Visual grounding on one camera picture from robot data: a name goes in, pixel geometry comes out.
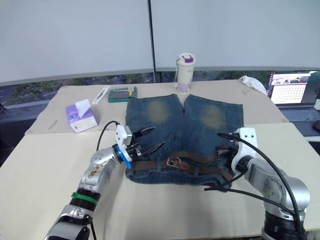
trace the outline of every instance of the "white panel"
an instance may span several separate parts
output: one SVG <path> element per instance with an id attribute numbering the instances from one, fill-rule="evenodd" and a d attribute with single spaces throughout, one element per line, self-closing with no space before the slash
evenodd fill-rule
<path id="1" fill-rule="evenodd" d="M 152 0 L 157 71 L 320 69 L 319 0 Z"/>
<path id="2" fill-rule="evenodd" d="M 149 32 L 145 0 L 0 0 L 0 85 L 152 72 Z"/>

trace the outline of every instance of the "tissue box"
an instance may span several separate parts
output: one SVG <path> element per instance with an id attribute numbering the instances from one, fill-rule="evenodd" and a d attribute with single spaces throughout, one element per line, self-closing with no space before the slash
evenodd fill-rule
<path id="1" fill-rule="evenodd" d="M 68 118 L 69 125 L 75 133 L 80 133 L 87 129 L 91 129 L 97 126 L 97 121 L 95 119 L 94 113 L 91 108 L 89 108 L 86 113 L 80 117 L 76 105 L 67 106 L 65 108 L 66 116 Z"/>

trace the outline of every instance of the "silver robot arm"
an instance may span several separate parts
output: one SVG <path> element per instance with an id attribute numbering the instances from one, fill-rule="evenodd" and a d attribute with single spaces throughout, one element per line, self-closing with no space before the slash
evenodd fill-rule
<path id="1" fill-rule="evenodd" d="M 257 136 L 254 128 L 239 128 L 235 134 L 257 147 Z M 236 174 L 246 172 L 245 179 L 265 198 L 293 210 L 294 207 L 289 193 L 275 170 L 265 160 L 256 158 L 256 152 L 243 142 L 239 141 L 236 144 L 238 144 L 238 152 L 232 159 L 232 170 Z M 281 172 L 293 192 L 299 210 L 299 218 L 303 224 L 306 209 L 310 203 L 308 188 L 300 179 L 286 175 L 283 170 Z M 267 202 L 264 202 L 264 208 L 265 223 L 261 234 L 263 239 L 299 239 L 297 238 L 299 236 L 297 236 L 294 218 L 289 212 Z"/>
<path id="2" fill-rule="evenodd" d="M 128 126 L 118 124 L 116 128 L 117 144 L 96 151 L 90 160 L 90 165 L 84 172 L 77 191 L 72 200 L 60 213 L 57 220 L 45 236 L 45 240 L 87 240 L 94 211 L 99 198 L 108 185 L 112 172 L 125 162 L 130 169 L 131 162 L 140 156 L 147 156 L 157 151 L 164 142 L 153 145 L 143 151 L 137 143 L 137 138 L 151 133 L 155 127 L 146 127 L 131 133 Z"/>

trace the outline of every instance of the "green calculator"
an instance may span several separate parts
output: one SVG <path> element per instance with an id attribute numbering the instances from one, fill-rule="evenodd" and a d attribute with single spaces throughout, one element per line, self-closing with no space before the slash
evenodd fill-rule
<path id="1" fill-rule="evenodd" d="M 136 99 L 138 89 L 135 86 L 111 89 L 108 95 L 109 103 L 128 102 L 129 99 Z"/>

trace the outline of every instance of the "jeans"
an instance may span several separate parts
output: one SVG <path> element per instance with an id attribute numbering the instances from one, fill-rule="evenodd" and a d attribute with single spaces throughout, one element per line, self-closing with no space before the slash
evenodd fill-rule
<path id="1" fill-rule="evenodd" d="M 194 174 L 177 168 L 160 168 L 160 162 L 177 151 L 210 155 L 221 143 L 227 140 L 217 133 L 230 133 L 243 127 L 243 108 L 239 104 L 213 101 L 190 94 L 181 105 L 178 96 L 148 97 L 130 99 L 126 109 L 126 125 L 132 132 L 145 127 L 155 126 L 149 135 L 138 138 L 142 149 L 163 141 L 160 150 L 138 161 L 157 161 L 158 167 L 148 170 L 126 170 L 126 177 L 142 184 L 188 184 L 218 185 L 226 180 L 220 174 Z M 195 167 L 201 165 L 190 159 L 182 159 Z M 210 168 L 222 168 L 232 174 L 228 159 L 221 157 L 205 165 Z"/>

